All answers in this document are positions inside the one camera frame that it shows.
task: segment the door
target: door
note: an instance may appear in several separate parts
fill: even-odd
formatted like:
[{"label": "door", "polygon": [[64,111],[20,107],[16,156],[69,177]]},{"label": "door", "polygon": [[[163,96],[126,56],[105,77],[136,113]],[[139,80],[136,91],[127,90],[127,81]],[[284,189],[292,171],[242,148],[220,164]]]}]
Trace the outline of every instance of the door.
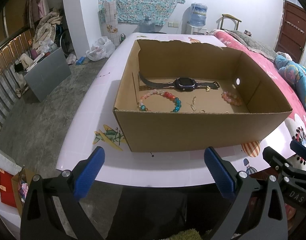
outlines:
[{"label": "door", "polygon": [[299,63],[306,43],[306,12],[303,8],[285,1],[283,24],[275,51],[289,54]]}]

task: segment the cardboard box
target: cardboard box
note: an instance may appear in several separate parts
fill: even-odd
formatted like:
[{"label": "cardboard box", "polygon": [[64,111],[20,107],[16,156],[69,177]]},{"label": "cardboard box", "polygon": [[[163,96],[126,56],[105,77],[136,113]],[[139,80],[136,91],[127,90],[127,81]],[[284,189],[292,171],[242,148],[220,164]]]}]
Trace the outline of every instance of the cardboard box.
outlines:
[{"label": "cardboard box", "polygon": [[[178,77],[220,84],[218,90],[179,92],[165,89],[182,102],[159,95],[144,101],[150,112],[139,111],[138,100],[147,91],[138,72],[153,82]],[[221,93],[229,91],[243,99],[242,106],[226,103]],[[193,112],[190,104],[196,96]],[[244,52],[207,43],[181,41],[135,41],[120,82],[114,115],[133,152],[172,152],[226,147],[264,139],[292,112],[272,79]]]},{"label": "cardboard box", "polygon": [[[28,187],[29,187],[30,184],[31,184],[32,178],[36,173],[28,170],[27,168],[24,168],[22,170],[22,174],[24,174],[26,176],[27,184],[28,184]],[[13,188],[15,203],[16,203],[16,207],[17,207],[19,216],[22,217],[23,206],[22,206],[21,201],[19,199],[18,189],[17,189],[18,179],[19,179],[18,175],[19,175],[19,173],[12,177],[12,188]]]}]

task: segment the watch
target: watch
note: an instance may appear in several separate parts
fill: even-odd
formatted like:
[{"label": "watch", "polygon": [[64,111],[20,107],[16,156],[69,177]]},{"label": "watch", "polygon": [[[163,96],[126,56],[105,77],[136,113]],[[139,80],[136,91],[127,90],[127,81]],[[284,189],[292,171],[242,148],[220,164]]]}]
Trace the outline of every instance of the watch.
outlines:
[{"label": "watch", "polygon": [[156,89],[175,88],[180,91],[193,91],[194,89],[207,88],[207,87],[209,87],[210,89],[217,90],[220,87],[220,85],[217,82],[197,82],[192,78],[177,78],[173,82],[155,83],[144,78],[140,72],[138,73],[138,76],[145,85],[147,85],[150,88],[156,88]]}]

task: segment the metal bolt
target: metal bolt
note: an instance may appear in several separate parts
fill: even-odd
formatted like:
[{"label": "metal bolt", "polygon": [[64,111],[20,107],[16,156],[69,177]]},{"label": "metal bolt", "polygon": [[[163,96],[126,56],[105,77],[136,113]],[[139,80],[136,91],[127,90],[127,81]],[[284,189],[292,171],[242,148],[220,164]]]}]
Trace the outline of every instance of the metal bolt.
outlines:
[{"label": "metal bolt", "polygon": [[40,176],[39,175],[34,175],[33,176],[33,181],[38,181],[40,179]]},{"label": "metal bolt", "polygon": [[238,175],[241,177],[241,178],[246,178],[247,177],[247,173],[245,172],[245,171],[240,171],[239,173],[238,173]]},{"label": "metal bolt", "polygon": [[271,176],[270,176],[270,180],[271,180],[271,181],[276,181],[275,176],[274,176],[274,175],[271,175]]},{"label": "metal bolt", "polygon": [[71,174],[70,170],[65,170],[65,171],[62,172],[63,177],[68,177],[70,174]]}]

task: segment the bracelet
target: bracelet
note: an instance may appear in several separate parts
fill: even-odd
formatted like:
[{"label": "bracelet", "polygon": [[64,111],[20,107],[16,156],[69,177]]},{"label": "bracelet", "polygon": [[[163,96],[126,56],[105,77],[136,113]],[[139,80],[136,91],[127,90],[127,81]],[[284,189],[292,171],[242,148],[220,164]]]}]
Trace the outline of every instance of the bracelet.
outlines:
[{"label": "bracelet", "polygon": [[242,100],[235,94],[231,92],[224,91],[222,94],[222,98],[230,105],[241,106]]},{"label": "bracelet", "polygon": [[175,108],[172,112],[178,112],[180,110],[180,108],[182,107],[181,105],[181,101],[179,100],[179,98],[177,98],[175,95],[172,95],[169,92],[165,92],[164,90],[150,90],[149,92],[147,92],[144,96],[142,96],[140,98],[140,100],[138,101],[138,106],[139,109],[141,111],[150,111],[148,110],[148,108],[144,105],[144,99],[148,98],[150,95],[153,94],[157,94],[157,95],[161,95],[164,96],[165,98],[168,98],[169,100],[173,101],[175,103]]}]

